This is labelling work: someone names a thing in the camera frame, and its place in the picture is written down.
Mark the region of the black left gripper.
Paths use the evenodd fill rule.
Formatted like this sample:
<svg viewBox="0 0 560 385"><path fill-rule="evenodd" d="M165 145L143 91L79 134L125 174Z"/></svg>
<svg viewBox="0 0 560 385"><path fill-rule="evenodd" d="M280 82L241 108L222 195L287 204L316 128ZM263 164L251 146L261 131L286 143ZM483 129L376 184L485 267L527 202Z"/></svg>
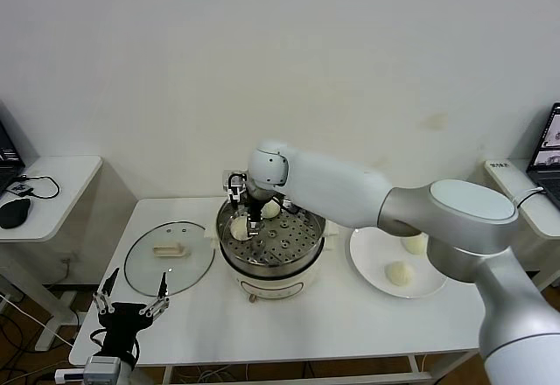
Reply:
<svg viewBox="0 0 560 385"><path fill-rule="evenodd" d="M99 324L105 331L99 356L116 357L120 360L138 360L140 346L137 334L150 326L150 318L157 318L170 304L166 273L161 276L156 297L148 304L112 304L111 292L118 277L119 268L104 281L101 290L93 294Z"/></svg>

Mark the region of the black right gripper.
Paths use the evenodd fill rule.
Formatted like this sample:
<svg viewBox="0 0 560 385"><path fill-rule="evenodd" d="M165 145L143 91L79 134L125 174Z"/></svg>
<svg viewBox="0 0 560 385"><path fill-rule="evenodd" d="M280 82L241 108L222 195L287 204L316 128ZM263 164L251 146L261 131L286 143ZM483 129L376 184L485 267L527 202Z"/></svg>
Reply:
<svg viewBox="0 0 560 385"><path fill-rule="evenodd" d="M266 219L267 191L261 188L249 189L245 192L244 206L247 208L247 234L249 238L259 235L261 222Z"/></svg>

